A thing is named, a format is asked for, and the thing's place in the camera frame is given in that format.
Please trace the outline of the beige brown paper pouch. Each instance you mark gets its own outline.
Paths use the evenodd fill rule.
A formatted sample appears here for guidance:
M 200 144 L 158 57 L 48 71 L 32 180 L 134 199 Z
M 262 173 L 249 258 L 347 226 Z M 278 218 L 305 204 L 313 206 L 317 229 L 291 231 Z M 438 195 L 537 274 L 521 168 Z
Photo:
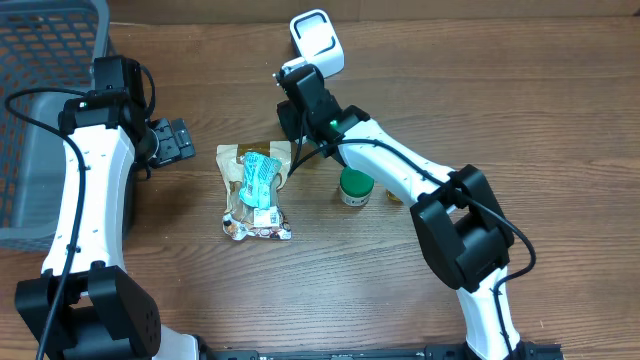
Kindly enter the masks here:
M 223 216 L 234 213 L 234 218 L 239 219 L 241 211 L 253 208 L 243 203 L 239 198 L 244 177 L 244 156 L 247 152 L 257 152 L 276 158 L 282 163 L 279 173 L 272 182 L 270 206 L 280 208 L 279 192 L 288 180 L 288 172 L 292 165 L 291 144 L 287 141 L 266 141 L 220 145 L 217 148 L 216 163 L 226 189 L 226 209 Z

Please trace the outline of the teal white snack packet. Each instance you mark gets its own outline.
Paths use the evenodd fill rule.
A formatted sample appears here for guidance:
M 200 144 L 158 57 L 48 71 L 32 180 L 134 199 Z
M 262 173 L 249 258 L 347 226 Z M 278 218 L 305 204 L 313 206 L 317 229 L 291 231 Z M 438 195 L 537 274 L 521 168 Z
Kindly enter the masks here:
M 257 152 L 244 156 L 244 177 L 239 198 L 249 207 L 268 209 L 271 206 L 271 186 L 282 163 Z

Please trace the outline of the green lid white jar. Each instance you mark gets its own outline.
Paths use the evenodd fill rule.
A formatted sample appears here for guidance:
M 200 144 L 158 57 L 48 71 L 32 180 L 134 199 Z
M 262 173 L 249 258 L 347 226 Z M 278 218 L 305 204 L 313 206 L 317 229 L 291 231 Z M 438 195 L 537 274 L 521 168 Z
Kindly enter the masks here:
M 339 195 L 348 206 L 364 206 L 374 188 L 374 179 L 363 172 L 345 167 L 339 179 Z

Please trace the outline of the brown patterned snack packet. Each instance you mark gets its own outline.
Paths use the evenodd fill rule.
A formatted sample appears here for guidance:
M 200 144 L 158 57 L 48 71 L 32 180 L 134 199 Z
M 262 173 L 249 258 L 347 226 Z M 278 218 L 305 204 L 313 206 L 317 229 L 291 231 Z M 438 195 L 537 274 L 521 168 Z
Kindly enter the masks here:
M 240 212 L 235 219 L 234 213 L 222 218 L 223 231 L 234 241 L 247 237 L 273 240 L 291 240 L 292 230 L 289 222 L 278 206 L 269 209 L 248 208 Z

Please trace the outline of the clear bottle yellow liquid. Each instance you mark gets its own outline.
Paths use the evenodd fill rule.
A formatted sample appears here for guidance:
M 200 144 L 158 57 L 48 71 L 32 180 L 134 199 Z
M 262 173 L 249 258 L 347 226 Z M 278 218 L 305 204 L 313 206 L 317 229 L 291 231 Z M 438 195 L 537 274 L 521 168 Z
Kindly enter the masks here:
M 391 201 L 398 202 L 398 203 L 402 202 L 400 198 L 398 198 L 394 193 L 392 193 L 389 190 L 386 191 L 386 195 L 387 195 L 387 198 Z

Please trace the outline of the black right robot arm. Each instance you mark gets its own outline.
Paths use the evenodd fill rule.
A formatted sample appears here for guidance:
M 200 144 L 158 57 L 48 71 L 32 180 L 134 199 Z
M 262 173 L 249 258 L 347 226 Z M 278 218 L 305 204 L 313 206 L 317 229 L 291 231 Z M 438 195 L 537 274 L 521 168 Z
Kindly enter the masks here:
M 521 338 L 505 289 L 515 231 L 484 174 L 429 161 L 362 109 L 340 107 L 315 65 L 274 78 L 287 97 L 277 113 L 289 139 L 307 139 L 315 153 L 369 176 L 409 207 L 427 265 L 457 293 L 471 356 L 515 358 Z

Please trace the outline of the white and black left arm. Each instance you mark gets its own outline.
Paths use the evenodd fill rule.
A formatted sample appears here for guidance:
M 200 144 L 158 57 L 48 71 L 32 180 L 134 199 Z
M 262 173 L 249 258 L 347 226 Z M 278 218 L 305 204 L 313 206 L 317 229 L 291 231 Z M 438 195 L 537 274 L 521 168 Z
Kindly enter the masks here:
M 126 271 L 127 186 L 137 168 L 194 156 L 181 119 L 150 120 L 125 89 L 65 90 L 56 127 L 65 150 L 57 227 L 39 277 L 18 283 L 15 306 L 37 358 L 204 359 L 201 340 L 162 324 L 155 300 Z

